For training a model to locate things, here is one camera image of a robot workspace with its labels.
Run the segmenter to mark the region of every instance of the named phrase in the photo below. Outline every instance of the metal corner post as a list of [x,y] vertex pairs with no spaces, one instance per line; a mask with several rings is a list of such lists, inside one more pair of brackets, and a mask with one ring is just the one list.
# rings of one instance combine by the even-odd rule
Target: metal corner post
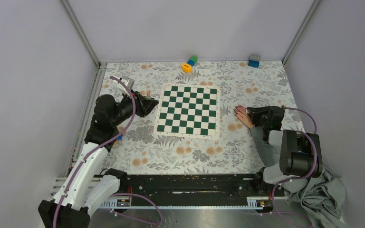
[[306,16],[304,17],[303,22],[301,23],[300,27],[298,28],[295,37],[293,38],[292,42],[290,43],[289,48],[286,51],[286,53],[282,59],[283,65],[285,65],[288,62],[289,57],[293,52],[293,49],[296,47],[300,37],[303,35],[304,30],[306,29],[308,23],[310,22],[311,18],[314,15],[314,12],[316,11],[317,7],[319,6],[319,4],[321,2],[322,2],[322,0],[314,0],[314,2],[311,4],[310,9],[308,9],[308,12],[307,12]]
[[82,41],[83,46],[85,46],[86,51],[88,52],[93,63],[95,64],[96,67],[99,67],[100,60],[98,59],[96,53],[94,52],[93,47],[89,43],[89,40],[87,39],[85,32],[83,31],[82,27],[80,26],[80,23],[77,20],[76,15],[73,12],[72,7],[70,6],[68,0],[59,0],[59,2],[61,3],[62,7],[64,8],[65,13],[67,14],[70,22],[73,25],[73,28],[75,29],[77,35],[79,36],[80,41]]

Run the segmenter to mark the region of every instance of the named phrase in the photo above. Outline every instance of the blue toy block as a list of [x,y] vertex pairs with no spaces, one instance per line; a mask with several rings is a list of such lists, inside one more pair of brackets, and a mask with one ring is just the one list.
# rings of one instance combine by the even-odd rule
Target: blue toy block
[[258,68],[259,67],[259,61],[248,60],[248,66]]
[[190,59],[190,60],[188,60],[188,62],[187,62],[189,65],[191,65],[191,66],[194,66],[194,64],[195,64],[195,62],[194,62],[194,60],[192,60],[192,59]]

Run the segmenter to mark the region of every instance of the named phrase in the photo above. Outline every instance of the chessboard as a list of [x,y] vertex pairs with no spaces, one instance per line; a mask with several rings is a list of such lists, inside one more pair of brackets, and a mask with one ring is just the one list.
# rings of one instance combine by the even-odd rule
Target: chessboard
[[220,88],[163,84],[154,134],[197,139],[219,138]]

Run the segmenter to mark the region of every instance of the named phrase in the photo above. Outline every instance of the gray sleeve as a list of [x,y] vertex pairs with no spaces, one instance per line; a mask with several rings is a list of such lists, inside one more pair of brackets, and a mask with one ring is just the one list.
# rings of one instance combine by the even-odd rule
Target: gray sleeve
[[250,128],[251,136],[255,141],[255,147],[258,154],[266,167],[270,167],[279,162],[280,151],[276,147],[267,144],[262,140],[261,127]]

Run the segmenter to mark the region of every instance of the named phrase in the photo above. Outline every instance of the floor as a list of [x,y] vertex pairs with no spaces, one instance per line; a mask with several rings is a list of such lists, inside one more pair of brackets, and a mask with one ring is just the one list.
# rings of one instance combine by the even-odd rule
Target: floor
[[[99,170],[115,168],[130,174],[248,173],[263,166],[249,131],[235,117],[233,109],[236,105],[296,107],[281,61],[261,61],[259,68],[240,61],[198,62],[189,74],[181,70],[181,64],[108,63],[100,94],[112,94],[117,101],[121,100],[121,92],[109,80],[110,76],[134,79],[134,90],[155,99],[159,99],[164,83],[218,86],[219,139],[154,135],[158,106],[147,117],[135,118]],[[287,110],[283,128],[303,130],[300,115]]]

